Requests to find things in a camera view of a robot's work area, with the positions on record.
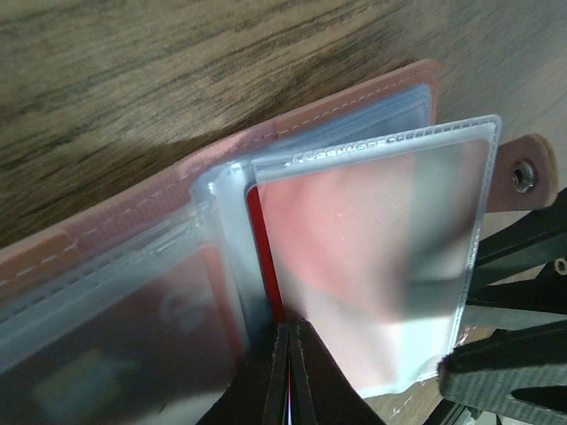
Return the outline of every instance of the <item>wooden table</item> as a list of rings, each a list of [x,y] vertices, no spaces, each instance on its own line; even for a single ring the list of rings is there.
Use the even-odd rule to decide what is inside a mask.
[[[0,12],[0,247],[417,58],[444,66],[440,122],[498,113],[503,139],[542,133],[567,182],[561,0],[4,0]],[[369,402],[418,424],[435,391]]]

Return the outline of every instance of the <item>white stitching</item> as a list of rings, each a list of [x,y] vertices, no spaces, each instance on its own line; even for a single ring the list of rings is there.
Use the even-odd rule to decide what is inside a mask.
[[[312,119],[305,120],[305,121],[301,122],[301,124],[296,124],[296,125],[294,125],[294,126],[292,126],[292,127],[286,128],[286,129],[284,129],[284,130],[282,130],[282,131],[279,131],[279,132],[277,132],[277,131],[276,131],[276,132],[270,132],[270,133],[267,133],[267,134],[265,134],[265,135],[263,135],[263,136],[261,136],[261,137],[257,137],[257,138],[255,138],[255,139],[249,140],[248,142],[245,142],[245,143],[243,143],[243,144],[241,144],[241,145],[233,146],[232,148],[230,148],[230,149],[228,149],[228,150],[226,151],[226,154],[229,154],[229,153],[231,153],[232,151],[235,151],[236,149],[243,149],[243,148],[247,147],[248,145],[250,145],[250,144],[252,144],[252,143],[259,142],[259,141],[262,140],[262,139],[267,139],[268,137],[273,136],[273,135],[274,135],[274,136],[284,135],[284,134],[289,133],[290,131],[292,131],[292,130],[294,130],[294,129],[296,129],[296,128],[303,127],[303,126],[305,126],[306,124],[308,124],[308,123],[310,123],[310,122],[317,121],[318,119],[324,117],[325,115],[328,115],[328,114],[330,114],[330,113],[334,113],[334,112],[338,111],[339,109],[346,108],[347,106],[349,106],[349,105],[351,105],[351,104],[356,104],[357,102],[360,102],[361,100],[366,99],[366,98],[368,98],[368,97],[373,97],[374,95],[376,95],[377,93],[380,93],[381,91],[386,91],[386,90],[388,90],[388,89],[390,89],[390,88],[392,88],[392,87],[398,86],[398,85],[400,85],[400,84],[402,84],[402,83],[404,83],[404,82],[406,82],[406,81],[409,81],[409,80],[411,80],[411,79],[413,79],[413,78],[415,78],[415,77],[417,77],[417,76],[419,76],[419,75],[422,75],[422,74],[433,75],[433,74],[436,73],[436,72],[437,72],[437,71],[435,71],[435,70],[425,69],[425,70],[422,70],[422,71],[420,71],[420,72],[418,72],[418,73],[412,73],[411,75],[409,75],[408,77],[404,78],[403,80],[399,80],[399,81],[393,82],[392,84],[388,84],[387,86],[384,86],[384,87],[382,87],[382,88],[376,89],[376,90],[374,90],[374,91],[372,91],[372,92],[370,92],[370,93],[367,93],[367,94],[365,94],[365,95],[360,96],[358,99],[354,99],[354,100],[352,100],[352,101],[350,101],[350,102],[347,102],[347,103],[345,103],[345,104],[342,104],[342,105],[340,105],[340,106],[335,106],[335,107],[332,108],[330,111],[325,111],[325,112],[323,112],[323,113],[321,113],[321,114],[319,114],[319,115],[316,115],[316,116],[314,116]],[[112,222],[113,220],[118,219],[119,217],[123,217],[123,216],[125,216],[125,215],[128,215],[128,214],[131,213],[133,210],[135,210],[137,207],[139,207],[140,205],[145,204],[145,203],[148,202],[149,200],[157,199],[158,197],[162,196],[163,193],[164,193],[165,191],[167,191],[168,189],[173,188],[173,187],[176,186],[178,183],[182,182],[183,180],[187,179],[188,177],[191,177],[192,175],[195,175],[195,174],[200,173],[200,171],[202,171],[204,168],[209,167],[211,164],[213,164],[213,162],[214,162],[214,160],[210,159],[210,160],[208,160],[208,161],[205,161],[205,162],[204,162],[203,164],[201,164],[200,166],[195,166],[195,167],[193,167],[192,169],[189,170],[189,172],[188,172],[187,174],[184,174],[182,177],[179,177],[179,178],[178,178],[177,180],[175,180],[174,182],[169,183],[168,185],[165,186],[165,188],[160,189],[160,190],[154,192],[153,194],[149,195],[148,197],[146,197],[145,199],[143,199],[142,201],[140,201],[138,204],[136,204],[136,206],[135,206],[134,208],[127,208],[126,210],[124,210],[123,212],[119,213],[118,215],[116,215],[116,216],[114,216],[114,217],[111,217],[110,219],[105,220],[105,221],[103,221],[102,223],[98,224],[96,227],[91,228],[91,229],[85,231],[85,232],[82,233],[77,239],[75,239],[75,240],[73,241],[73,243],[71,243],[70,245],[66,246],[61,252],[59,252],[59,253],[57,253],[57,254],[50,255],[49,257],[47,257],[47,258],[45,258],[45,259],[41,259],[40,262],[39,262],[39,264],[38,264],[37,266],[42,265],[42,264],[45,264],[45,263],[47,263],[47,262],[49,262],[49,261],[52,261],[52,260],[56,259],[57,257],[59,257],[59,256],[60,256],[62,253],[64,253],[64,252],[71,251],[75,246],[77,246],[77,244],[80,242],[80,240],[81,240],[82,237],[85,237],[85,236],[88,236],[88,235],[92,235],[92,234],[98,232],[99,229],[101,229],[101,228],[102,228],[103,226],[105,226],[106,224]],[[11,277],[11,278],[9,278],[9,279],[4,279],[4,280],[0,281],[0,286],[5,285],[6,283],[8,283],[9,281],[11,281],[12,279],[14,279],[14,278],[16,278],[16,277],[20,277],[20,276],[22,276],[22,275],[24,275],[24,274],[30,273],[30,272],[31,272],[32,270],[34,270],[37,266],[30,266],[30,267],[28,267],[28,268],[26,268],[26,269],[24,269],[24,270],[21,270],[21,271],[17,272],[13,277]]]

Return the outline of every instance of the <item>brown leather wallet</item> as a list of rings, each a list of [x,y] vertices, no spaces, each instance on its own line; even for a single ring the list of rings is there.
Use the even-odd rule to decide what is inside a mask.
[[[164,398],[216,394],[263,327],[298,316],[362,396],[435,373],[456,339],[484,212],[557,194],[545,138],[498,147],[495,116],[434,126],[438,97],[439,64],[415,62],[1,250],[0,392],[18,396],[0,417],[111,420],[120,398],[146,405],[158,387]],[[430,339],[417,350],[420,335]]]

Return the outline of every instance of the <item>card holder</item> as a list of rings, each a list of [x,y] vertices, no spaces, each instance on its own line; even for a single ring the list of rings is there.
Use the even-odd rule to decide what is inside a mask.
[[[420,61],[288,112],[0,251],[0,418],[195,421],[297,316],[364,397],[433,375],[501,126],[431,127],[438,73]]]

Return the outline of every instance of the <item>leather cover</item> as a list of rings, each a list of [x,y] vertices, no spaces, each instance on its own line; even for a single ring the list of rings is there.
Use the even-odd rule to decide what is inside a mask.
[[[434,122],[439,97],[439,64],[420,60],[376,79],[247,128],[140,182],[107,201],[0,251],[0,305],[30,285],[61,275],[77,263],[148,228],[190,202],[189,188],[207,168],[275,140],[316,127],[365,104],[416,84],[431,86]],[[521,194],[511,184],[514,164],[528,158],[538,184]],[[557,193],[556,161],[549,143],[528,135],[499,149],[487,211],[531,210],[550,205]]]

